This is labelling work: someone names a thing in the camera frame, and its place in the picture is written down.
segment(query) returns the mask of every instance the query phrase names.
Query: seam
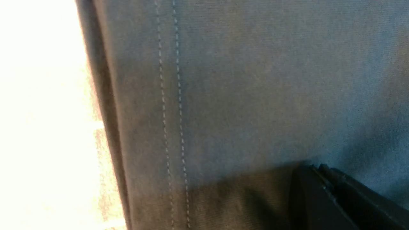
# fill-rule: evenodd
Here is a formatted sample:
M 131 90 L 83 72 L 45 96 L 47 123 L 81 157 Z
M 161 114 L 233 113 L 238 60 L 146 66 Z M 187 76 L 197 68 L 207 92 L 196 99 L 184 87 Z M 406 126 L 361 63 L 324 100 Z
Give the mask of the seam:
M 181 142 L 181 157 L 182 157 L 182 167 L 184 175 L 184 186 L 186 193 L 186 225 L 190 228 L 190 218 L 189 218 L 189 189 L 187 180 L 187 170 L 184 155 L 184 138 L 183 138 L 183 127 L 182 127 L 182 89 L 180 85 L 180 68 L 179 68 L 179 29 L 178 29 L 178 18 L 176 16 L 176 2 L 172 0 L 173 6 L 173 20 L 175 23 L 175 43 L 176 43 L 176 75 L 178 77 L 178 97 L 179 97 L 179 131 L 180 131 L 180 142 Z
M 173 217 L 174 207 L 173 207 L 173 196 L 172 196 L 172 178 L 170 169 L 170 159 L 169 159 L 169 149 L 168 149 L 168 136 L 166 131 L 166 107 L 165 107 L 165 92 L 164 92 L 164 80 L 163 80 L 163 70 L 162 70 L 162 38 L 160 36 L 160 17 L 159 17 L 159 6 L 155 0 L 156 8 L 156 23 L 157 23 L 157 39 L 158 39 L 158 56 L 159 56 L 159 78 L 160 78 L 160 90 L 162 93 L 162 118 L 163 118 L 163 137 L 165 141 L 165 153 L 166 153 L 166 169 L 168 172 L 168 187 L 169 187 L 169 200 L 171 205 L 171 227 L 172 230 L 175 229 L 175 220 Z

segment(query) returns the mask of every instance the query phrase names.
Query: black plastic object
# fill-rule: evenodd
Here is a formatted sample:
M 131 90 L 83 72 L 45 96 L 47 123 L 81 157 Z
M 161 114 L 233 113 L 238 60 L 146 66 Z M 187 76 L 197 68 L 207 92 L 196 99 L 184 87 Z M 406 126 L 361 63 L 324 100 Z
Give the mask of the black plastic object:
M 409 230 L 409 211 L 326 165 L 299 166 L 290 186 L 292 230 Z

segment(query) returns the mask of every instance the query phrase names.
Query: textured fabric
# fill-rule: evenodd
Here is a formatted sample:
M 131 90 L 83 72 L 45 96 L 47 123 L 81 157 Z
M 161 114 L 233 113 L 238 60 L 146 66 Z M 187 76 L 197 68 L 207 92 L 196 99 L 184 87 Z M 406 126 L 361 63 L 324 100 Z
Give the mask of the textured fabric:
M 260 229 L 303 160 L 409 208 L 408 1 L 78 3 L 129 228 Z

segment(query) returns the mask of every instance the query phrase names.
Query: blue fabric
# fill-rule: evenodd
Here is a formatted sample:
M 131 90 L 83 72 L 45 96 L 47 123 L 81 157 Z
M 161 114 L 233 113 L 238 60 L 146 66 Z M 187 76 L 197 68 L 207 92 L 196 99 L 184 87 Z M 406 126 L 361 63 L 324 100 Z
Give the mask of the blue fabric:
M 129 228 L 259 229 L 303 160 L 409 208 L 408 1 L 77 2 Z

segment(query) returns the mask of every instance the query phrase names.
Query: stitching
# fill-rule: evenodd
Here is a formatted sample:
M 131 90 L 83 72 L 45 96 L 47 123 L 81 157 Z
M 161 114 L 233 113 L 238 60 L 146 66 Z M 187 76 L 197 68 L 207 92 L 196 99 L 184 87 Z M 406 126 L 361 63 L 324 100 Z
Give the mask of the stitching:
M 180 141 L 181 141 L 181 153 L 182 153 L 182 166 L 184 175 L 184 185 L 186 193 L 186 224 L 190 228 L 190 218 L 189 218 L 189 190 L 187 182 L 187 171 L 184 156 L 184 139 L 183 139 L 183 127 L 182 127 L 182 90 L 180 85 L 180 68 L 179 68 L 179 29 L 178 29 L 178 19 L 176 16 L 176 2 L 172 0 L 173 6 L 173 19 L 175 22 L 175 42 L 176 42 L 176 74 L 178 77 L 178 96 L 179 96 L 179 130 L 180 130 Z
M 168 171 L 168 186 L 169 186 L 169 200 L 171 205 L 171 226 L 172 230 L 175 229 L 175 221 L 173 218 L 174 208 L 173 208 L 173 196 L 172 196 L 172 180 L 171 180 L 171 169 L 169 160 L 169 150 L 168 150 L 168 136 L 166 132 L 166 107 L 165 107 L 165 93 L 164 93 L 164 80 L 163 80 L 163 70 L 162 70 L 162 39 L 160 36 L 160 18 L 159 18 L 159 6 L 155 2 L 156 7 L 156 22 L 157 22 L 157 39 L 158 39 L 158 55 L 159 55 L 159 77 L 160 77 L 160 90 L 162 93 L 162 117 L 163 117 L 163 136 L 165 140 L 165 152 L 166 152 L 166 169 Z

